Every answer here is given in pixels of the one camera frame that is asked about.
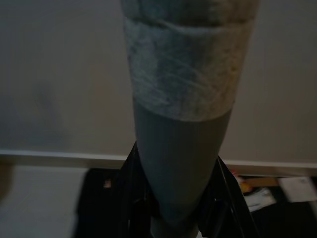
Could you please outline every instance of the wall baseboard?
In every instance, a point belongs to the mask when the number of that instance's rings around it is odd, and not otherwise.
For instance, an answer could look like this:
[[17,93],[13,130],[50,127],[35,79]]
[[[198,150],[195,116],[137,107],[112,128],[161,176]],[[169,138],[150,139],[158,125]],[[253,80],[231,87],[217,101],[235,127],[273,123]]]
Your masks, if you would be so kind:
[[[45,151],[0,150],[0,162],[14,165],[119,169],[126,155],[103,155]],[[224,160],[241,175],[317,176],[317,163]]]

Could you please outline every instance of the paper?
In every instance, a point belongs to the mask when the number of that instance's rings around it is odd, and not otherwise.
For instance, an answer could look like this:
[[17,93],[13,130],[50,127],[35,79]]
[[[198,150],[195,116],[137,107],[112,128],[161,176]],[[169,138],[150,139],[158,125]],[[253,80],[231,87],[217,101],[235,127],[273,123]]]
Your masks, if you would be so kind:
[[266,187],[249,196],[245,196],[244,199],[246,200],[250,212],[254,212],[263,207],[267,207],[276,203],[270,190],[268,190]]
[[290,202],[317,200],[316,189],[309,177],[280,178],[278,181]]

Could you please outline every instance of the black object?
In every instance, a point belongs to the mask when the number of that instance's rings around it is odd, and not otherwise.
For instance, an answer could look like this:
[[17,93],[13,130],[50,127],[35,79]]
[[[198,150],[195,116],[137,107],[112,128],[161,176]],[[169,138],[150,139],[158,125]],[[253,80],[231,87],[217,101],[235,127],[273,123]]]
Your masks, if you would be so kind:
[[[87,173],[77,215],[74,238],[151,237],[150,218],[159,216],[159,205],[143,173],[136,144],[120,170]],[[259,237],[240,187],[220,158],[192,216],[203,237]]]

